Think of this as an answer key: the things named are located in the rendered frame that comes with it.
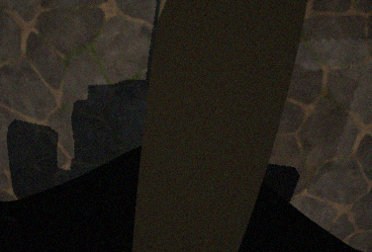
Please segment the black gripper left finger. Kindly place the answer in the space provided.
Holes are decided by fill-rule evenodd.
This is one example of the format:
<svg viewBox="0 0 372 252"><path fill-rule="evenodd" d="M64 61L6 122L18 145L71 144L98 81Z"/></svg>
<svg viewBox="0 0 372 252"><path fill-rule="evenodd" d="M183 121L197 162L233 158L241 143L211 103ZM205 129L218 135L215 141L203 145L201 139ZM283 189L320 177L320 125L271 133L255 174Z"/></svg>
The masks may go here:
<svg viewBox="0 0 372 252"><path fill-rule="evenodd" d="M0 201L0 252L132 252L141 144L62 185Z"/></svg>

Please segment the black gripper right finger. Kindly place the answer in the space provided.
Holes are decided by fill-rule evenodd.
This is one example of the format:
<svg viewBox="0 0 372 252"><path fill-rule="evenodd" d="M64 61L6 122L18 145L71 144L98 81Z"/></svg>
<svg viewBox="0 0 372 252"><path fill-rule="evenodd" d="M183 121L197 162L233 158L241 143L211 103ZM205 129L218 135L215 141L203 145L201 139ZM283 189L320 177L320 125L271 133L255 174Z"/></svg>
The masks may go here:
<svg viewBox="0 0 372 252"><path fill-rule="evenodd" d="M341 242L261 183L237 252L363 252Z"/></svg>

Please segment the long brown wooden rail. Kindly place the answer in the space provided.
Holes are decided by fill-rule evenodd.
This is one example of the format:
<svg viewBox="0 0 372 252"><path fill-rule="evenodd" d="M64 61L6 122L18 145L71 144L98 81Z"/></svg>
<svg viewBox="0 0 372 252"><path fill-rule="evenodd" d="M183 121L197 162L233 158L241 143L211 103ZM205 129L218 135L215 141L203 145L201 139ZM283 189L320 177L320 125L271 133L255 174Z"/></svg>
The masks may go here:
<svg viewBox="0 0 372 252"><path fill-rule="evenodd" d="M132 252L237 252L308 0L161 0Z"/></svg>

